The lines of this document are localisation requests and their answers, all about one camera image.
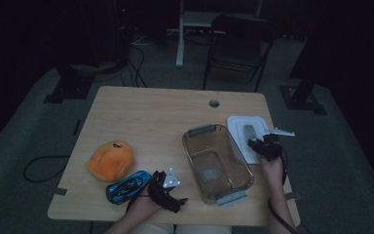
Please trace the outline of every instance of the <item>person's arm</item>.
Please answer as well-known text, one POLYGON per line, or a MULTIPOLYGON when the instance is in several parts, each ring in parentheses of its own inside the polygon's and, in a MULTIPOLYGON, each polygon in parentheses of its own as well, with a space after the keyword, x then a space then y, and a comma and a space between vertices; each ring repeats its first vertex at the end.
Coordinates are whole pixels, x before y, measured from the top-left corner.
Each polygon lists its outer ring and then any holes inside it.
POLYGON ((116 221, 104 234, 129 233, 136 225, 163 209, 147 196, 147 187, 144 188, 127 213, 116 221))
MULTIPOLYGON (((283 175, 283 163, 281 158, 278 157, 275 160, 268 162, 265 158, 259 157, 262 165, 263 175, 266 178, 269 186, 271 204, 273 210, 278 214, 285 222, 287 222, 293 229, 296 230, 293 219, 290 215, 289 208, 287 206, 286 198, 284 196, 284 190, 282 186, 282 175, 283 175)), ((272 214, 270 217, 270 233, 284 234, 291 233, 287 230, 272 214)))

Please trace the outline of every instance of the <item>person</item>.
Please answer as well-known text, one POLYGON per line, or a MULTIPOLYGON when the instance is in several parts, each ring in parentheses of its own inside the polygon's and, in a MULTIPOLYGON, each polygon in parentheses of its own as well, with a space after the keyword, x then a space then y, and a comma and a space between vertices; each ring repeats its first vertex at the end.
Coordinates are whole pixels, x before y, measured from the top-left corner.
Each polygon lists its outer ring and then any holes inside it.
MULTIPOLYGON (((293 219, 287 206, 284 190, 282 186, 283 163, 281 157, 267 161, 264 157, 259 157, 263 175, 266 178, 270 192, 270 201, 273 210, 293 229, 296 229, 293 219)), ((146 224, 143 223, 150 216, 163 208, 157 205, 148 197, 147 189, 144 188, 129 210, 118 221, 116 221, 104 234, 135 234, 135 233, 173 233, 170 224, 146 224)), ((291 233, 275 217, 270 217, 270 233, 287 234, 291 233)), ((176 233, 231 233, 230 226, 210 226, 210 225, 177 225, 176 233)))

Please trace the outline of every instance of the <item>dark background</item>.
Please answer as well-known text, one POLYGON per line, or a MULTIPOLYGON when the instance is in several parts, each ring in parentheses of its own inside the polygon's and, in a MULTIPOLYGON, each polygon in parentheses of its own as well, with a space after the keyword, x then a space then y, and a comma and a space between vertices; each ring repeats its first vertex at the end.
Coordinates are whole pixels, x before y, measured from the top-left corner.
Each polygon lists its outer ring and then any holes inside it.
MULTIPOLYGON (((186 10, 245 13, 255 3, 185 2, 186 10)), ((50 68, 125 59, 121 26, 165 40, 178 8, 170 0, 0 1, 0 131, 50 68)), ((286 36, 308 37, 291 77, 332 92, 374 169, 374 2, 266 0, 261 17, 286 36)))

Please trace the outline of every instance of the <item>chair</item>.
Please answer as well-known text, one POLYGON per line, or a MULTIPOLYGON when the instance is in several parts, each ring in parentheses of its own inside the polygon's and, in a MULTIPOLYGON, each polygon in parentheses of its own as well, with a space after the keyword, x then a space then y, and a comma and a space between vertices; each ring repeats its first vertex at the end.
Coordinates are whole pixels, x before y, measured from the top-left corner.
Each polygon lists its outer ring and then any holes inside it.
POLYGON ((257 92, 268 54, 280 34, 279 27, 267 19, 222 14, 212 21, 209 33, 203 90, 210 69, 219 67, 252 72, 250 81, 260 70, 254 88, 257 92))

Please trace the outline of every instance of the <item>blue object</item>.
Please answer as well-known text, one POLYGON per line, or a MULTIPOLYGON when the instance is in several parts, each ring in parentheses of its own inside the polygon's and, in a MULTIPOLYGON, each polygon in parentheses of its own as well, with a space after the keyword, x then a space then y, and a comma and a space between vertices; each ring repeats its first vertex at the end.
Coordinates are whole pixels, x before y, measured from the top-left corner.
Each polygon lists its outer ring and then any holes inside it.
POLYGON ((141 189, 150 179, 151 175, 149 173, 139 171, 119 182, 110 184, 106 188, 107 199, 113 204, 123 204, 138 192, 141 192, 141 189))

